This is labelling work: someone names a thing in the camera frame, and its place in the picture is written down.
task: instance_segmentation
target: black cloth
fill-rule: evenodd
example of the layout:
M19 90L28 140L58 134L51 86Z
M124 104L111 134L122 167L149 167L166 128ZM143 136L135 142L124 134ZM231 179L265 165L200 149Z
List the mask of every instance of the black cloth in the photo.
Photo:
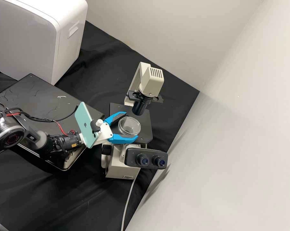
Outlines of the black cloth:
M56 86L108 115L110 102L123 104L139 62L158 67L86 22L80 56ZM147 107L153 130L148 148L167 151L199 91L166 70L163 74L164 103ZM0 92L14 82L0 73ZM9 230L120 230L132 181L104 177L100 148L87 149L66 172L46 170L21 149L2 153L0 222ZM125 227L155 172L140 171Z

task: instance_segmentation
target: clear petri dish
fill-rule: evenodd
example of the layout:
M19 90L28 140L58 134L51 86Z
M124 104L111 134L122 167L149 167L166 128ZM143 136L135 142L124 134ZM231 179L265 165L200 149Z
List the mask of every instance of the clear petri dish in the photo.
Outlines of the clear petri dish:
M141 125L137 119L126 116L118 122L118 129L123 135L137 135L141 131Z

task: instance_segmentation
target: mint green phone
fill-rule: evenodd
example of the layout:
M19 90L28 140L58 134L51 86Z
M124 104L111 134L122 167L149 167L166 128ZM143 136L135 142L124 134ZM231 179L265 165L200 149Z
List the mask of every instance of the mint green phone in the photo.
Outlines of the mint green phone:
M99 137L98 132L93 133L90 126L92 118L84 102L81 102L74 113L74 117L83 135L84 144L87 148L92 148Z

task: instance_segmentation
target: white cable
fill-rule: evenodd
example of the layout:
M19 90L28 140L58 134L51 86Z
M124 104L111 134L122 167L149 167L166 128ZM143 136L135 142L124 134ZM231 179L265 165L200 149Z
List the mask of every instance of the white cable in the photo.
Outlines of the white cable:
M128 195L128 198L127 198L127 201L126 201L126 206L125 206L125 210L124 210L124 214L123 214L123 220L122 220L122 228L120 229L121 231L124 231L124 223L125 223L126 211L127 211L127 207L128 207L128 203L129 203L129 200L130 200L130 196L131 196L132 188L134 186L135 179L136 179L136 177L134 178L134 180L132 182L132 185L131 185L131 188L130 188L130 192L129 192L129 195Z

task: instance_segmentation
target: white backdrop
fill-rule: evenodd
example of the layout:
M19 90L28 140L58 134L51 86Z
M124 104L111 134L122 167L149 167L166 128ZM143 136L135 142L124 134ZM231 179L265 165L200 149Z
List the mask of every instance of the white backdrop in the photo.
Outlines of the white backdrop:
M198 90L261 0L87 0L87 20Z
M290 230L290 0L264 1L169 155L128 231Z

